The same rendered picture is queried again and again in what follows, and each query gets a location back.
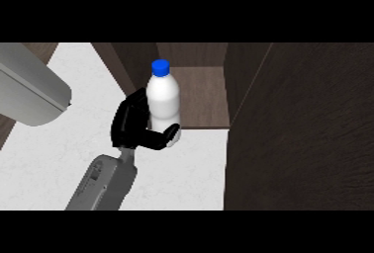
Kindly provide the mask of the brown wooden cabinet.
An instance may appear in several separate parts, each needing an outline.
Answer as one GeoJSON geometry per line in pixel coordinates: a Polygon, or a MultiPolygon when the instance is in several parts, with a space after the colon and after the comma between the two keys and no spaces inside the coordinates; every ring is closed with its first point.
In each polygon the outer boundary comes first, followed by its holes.
{"type": "Polygon", "coordinates": [[[147,86],[151,62],[167,60],[181,85],[182,127],[231,127],[272,46],[268,42],[96,42],[92,46],[124,94],[147,86]]]}

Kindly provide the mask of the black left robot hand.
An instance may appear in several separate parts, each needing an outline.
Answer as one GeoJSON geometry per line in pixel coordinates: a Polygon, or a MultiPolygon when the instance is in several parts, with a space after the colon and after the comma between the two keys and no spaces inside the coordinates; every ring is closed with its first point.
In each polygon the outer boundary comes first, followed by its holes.
{"type": "Polygon", "coordinates": [[[114,147],[135,149],[138,146],[144,146],[154,150],[167,147],[181,125],[170,124],[166,130],[152,131],[148,129],[150,116],[147,89],[141,88],[127,96],[116,112],[110,132],[114,147]]]}

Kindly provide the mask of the white bottle with blue cap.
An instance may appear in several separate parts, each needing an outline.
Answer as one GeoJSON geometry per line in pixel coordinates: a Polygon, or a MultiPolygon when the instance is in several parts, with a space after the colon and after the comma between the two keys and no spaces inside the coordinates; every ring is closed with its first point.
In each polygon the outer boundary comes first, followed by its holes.
{"type": "Polygon", "coordinates": [[[152,130],[163,132],[181,118],[181,86],[172,74],[170,62],[152,62],[152,76],[147,86],[152,130]]]}

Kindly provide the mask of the dark brown cabinet door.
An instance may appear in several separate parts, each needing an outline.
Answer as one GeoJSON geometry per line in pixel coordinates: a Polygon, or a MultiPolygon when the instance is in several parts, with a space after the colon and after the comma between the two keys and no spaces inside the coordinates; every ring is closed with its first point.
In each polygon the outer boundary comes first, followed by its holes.
{"type": "Polygon", "coordinates": [[[374,210],[374,42],[269,45],[226,151],[228,210],[374,210]]]}

